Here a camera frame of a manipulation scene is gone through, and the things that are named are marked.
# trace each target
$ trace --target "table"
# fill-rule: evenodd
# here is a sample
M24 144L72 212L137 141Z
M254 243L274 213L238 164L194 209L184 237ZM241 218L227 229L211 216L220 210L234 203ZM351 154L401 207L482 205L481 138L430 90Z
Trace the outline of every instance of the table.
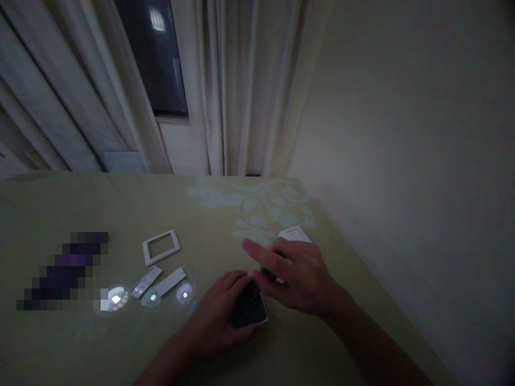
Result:
M130 384L227 270L257 269L241 250L300 225L330 272L435 384L453 378L345 238L295 179L32 172L0 182L1 384ZM155 307L129 297L94 310L100 288L131 288L147 271L142 242L174 229L181 250L156 265L178 267L193 288ZM108 232L108 255L63 310L18 311L40 266L70 232ZM266 299L269 322L247 345L193 369L185 383L363 384L344 346L320 320Z

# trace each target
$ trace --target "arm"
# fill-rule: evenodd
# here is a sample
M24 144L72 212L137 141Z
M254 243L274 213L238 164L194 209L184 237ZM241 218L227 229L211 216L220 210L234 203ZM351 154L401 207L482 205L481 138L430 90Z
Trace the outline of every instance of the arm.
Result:
M279 238L270 249L245 239L251 258L284 280L249 275L261 291L286 307L319 316L339 336L367 381L432 385L411 358L331 277L315 244Z
M134 386L173 384L193 364L249 340L261 324L236 330L231 311L251 281L245 271L222 276L207 291L189 321L165 342Z

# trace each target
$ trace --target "white device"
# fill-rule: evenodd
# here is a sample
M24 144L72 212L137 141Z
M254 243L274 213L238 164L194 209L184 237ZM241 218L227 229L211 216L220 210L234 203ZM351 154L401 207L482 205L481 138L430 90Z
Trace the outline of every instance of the white device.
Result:
M302 230L299 226L294 226L289 229L285 229L284 231L279 232L279 237L282 237L288 241L306 241L306 242L313 242L311 239L307 236L306 233Z
M179 268L175 270L171 275L161 280L154 288L159 296L163 296L173 287L175 287L181 280L186 277L184 270Z
M160 237L166 236L167 234L169 234L172 237L173 248L169 249L168 251L164 251L162 254L159 254L156 257L150 258L149 242L154 241ZM179 244L179 240L177 239L177 235L175 234L175 231L173 229L169 230L168 232L161 233L160 235L157 235L151 239L145 240L143 241L143 255L145 256L145 264L152 265L155 262L161 260L162 258L165 258L166 256L171 255L174 252L177 252L179 249L181 249L181 245Z
M157 279L161 274L162 270L157 268L155 265L148 270L148 272L131 288L130 294L135 298L141 298L141 295L149 289L150 285Z

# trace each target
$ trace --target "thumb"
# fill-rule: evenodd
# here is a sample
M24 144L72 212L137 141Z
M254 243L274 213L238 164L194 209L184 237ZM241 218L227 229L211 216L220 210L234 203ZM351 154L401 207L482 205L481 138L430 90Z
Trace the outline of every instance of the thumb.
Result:
M250 271L248 275L257 283L262 293L286 305L289 295L286 284L270 281L270 279L258 271Z
M261 323L252 323L234 331L234 342L243 343L252 338L254 332L261 328Z

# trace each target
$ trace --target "wall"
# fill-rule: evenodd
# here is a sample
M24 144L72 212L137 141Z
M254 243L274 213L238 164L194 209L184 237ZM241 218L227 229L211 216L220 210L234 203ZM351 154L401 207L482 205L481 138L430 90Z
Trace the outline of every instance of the wall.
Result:
M462 384L513 367L507 4L335 2L289 169Z

